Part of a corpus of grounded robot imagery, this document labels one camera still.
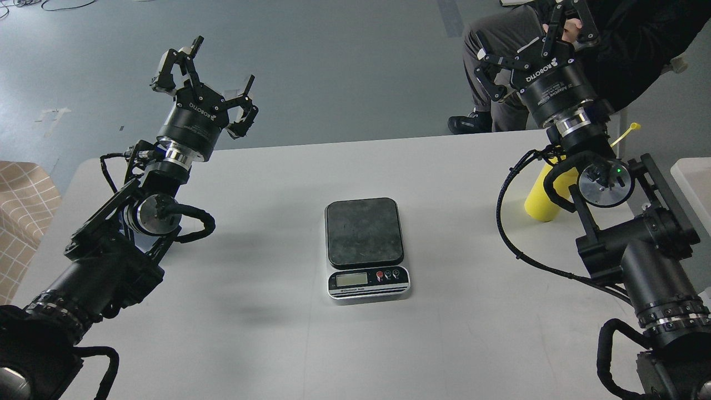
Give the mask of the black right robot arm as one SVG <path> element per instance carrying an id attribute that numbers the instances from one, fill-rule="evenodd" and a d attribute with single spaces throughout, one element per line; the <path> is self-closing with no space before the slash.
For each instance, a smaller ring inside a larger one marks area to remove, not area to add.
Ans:
<path id="1" fill-rule="evenodd" d="M 622 299 L 639 329 L 611 319 L 597 375 L 622 399 L 709 398 L 709 308 L 680 261 L 700 238 L 649 154 L 623 162 L 609 116 L 638 98 L 709 20 L 705 1 L 532 1 L 484 18 L 465 38 L 477 132 L 533 117 L 551 142 L 524 155 L 496 203 L 504 243 L 520 260 Z M 514 177 L 534 159 L 543 190 L 577 213 L 577 252 L 589 277 L 549 268 L 516 248 L 501 225 Z"/>

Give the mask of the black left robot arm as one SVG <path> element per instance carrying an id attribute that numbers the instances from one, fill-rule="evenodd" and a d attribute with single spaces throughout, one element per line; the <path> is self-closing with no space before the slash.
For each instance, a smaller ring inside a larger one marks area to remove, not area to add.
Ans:
<path id="1" fill-rule="evenodd" d="M 173 99 L 155 142 L 101 156 L 113 195 L 71 237 L 71 265 L 25 307 L 2 306 L 2 398 L 59 399 L 89 357 L 108 367 L 96 399 L 106 399 L 119 369 L 109 346 L 80 345 L 92 325 L 142 302 L 162 281 L 160 261 L 174 243 L 206 238 L 208 212 L 176 201 L 193 163 L 206 162 L 221 132 L 246 136 L 258 114 L 249 91 L 226 99 L 203 83 L 194 65 L 203 43 L 168 49 L 151 88 Z"/>

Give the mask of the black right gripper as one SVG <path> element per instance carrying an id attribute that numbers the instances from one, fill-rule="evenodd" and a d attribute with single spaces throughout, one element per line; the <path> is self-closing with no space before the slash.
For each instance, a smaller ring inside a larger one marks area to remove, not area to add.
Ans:
<path id="1" fill-rule="evenodd" d="M 490 53 L 483 31 L 476 31 L 480 49 L 474 75 L 493 101 L 508 95 L 503 84 L 495 84 L 502 70 L 511 72 L 516 89 L 538 127 L 548 127 L 562 114 L 588 106 L 598 99 L 575 56 L 593 58 L 600 34 L 587 1 L 542 1 L 542 22 L 547 28 L 541 50 L 526 50 L 515 58 Z"/>

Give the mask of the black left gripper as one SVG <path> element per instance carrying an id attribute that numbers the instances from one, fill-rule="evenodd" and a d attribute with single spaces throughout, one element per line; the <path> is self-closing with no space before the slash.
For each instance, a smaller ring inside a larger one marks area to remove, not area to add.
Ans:
<path id="1" fill-rule="evenodd" d="M 158 131 L 157 141 L 163 147 L 167 147 L 169 141 L 187 147 L 197 153 L 199 162 L 208 162 L 225 127 L 231 139 L 245 137 L 259 112 L 249 95 L 256 80 L 254 75 L 249 76 L 241 94 L 226 101 L 209 86 L 203 87 L 194 58 L 204 40 L 203 36 L 197 36 L 188 48 L 168 49 L 158 65 L 157 75 L 150 83 L 152 91 L 174 96 L 174 105 Z M 179 66 L 182 76 L 187 78 L 181 89 L 177 88 L 172 74 L 174 66 Z M 220 105 L 223 111 L 216 110 Z M 236 121 L 228 123 L 227 111 L 236 107 L 241 109 L 242 114 Z"/>

